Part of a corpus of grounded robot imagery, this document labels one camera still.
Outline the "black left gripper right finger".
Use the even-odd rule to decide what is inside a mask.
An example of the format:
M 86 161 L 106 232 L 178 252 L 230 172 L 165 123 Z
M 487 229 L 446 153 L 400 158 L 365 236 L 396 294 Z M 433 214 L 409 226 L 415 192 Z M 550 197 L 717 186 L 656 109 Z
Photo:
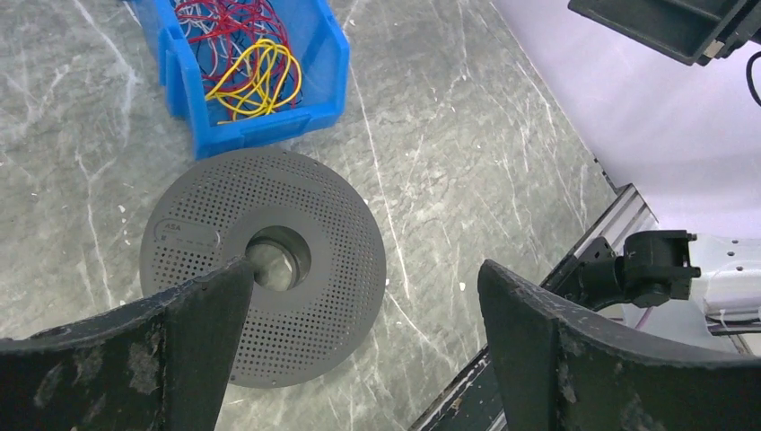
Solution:
M 511 430 L 757 430 L 760 360 L 613 322 L 486 260 L 480 309 Z

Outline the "grey perforated cable spool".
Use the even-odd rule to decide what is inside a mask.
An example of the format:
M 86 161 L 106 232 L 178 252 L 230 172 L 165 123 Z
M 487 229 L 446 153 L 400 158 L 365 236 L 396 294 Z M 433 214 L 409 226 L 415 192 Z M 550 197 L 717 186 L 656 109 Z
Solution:
M 145 227 L 141 287 L 152 295 L 236 258 L 253 280 L 232 384 L 313 380 L 360 347 L 380 312 L 379 226 L 343 177 L 308 156 L 245 148 L 181 175 Z

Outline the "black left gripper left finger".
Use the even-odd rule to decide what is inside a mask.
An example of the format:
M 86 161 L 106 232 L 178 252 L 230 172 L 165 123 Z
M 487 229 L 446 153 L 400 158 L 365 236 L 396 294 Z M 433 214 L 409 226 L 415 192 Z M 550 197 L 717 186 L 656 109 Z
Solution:
M 1 342 L 4 430 L 211 430 L 253 267 L 222 268 L 88 319 Z

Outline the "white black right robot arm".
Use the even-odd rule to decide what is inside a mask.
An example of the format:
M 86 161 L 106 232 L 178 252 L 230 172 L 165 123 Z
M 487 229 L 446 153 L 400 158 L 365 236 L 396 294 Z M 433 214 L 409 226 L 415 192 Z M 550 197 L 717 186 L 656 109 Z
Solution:
M 619 247 L 591 236 L 571 251 L 543 283 L 545 289 L 598 312 L 613 305 L 643 311 L 693 303 L 706 331 L 729 336 L 760 331 L 760 241 L 686 230 L 628 235 Z

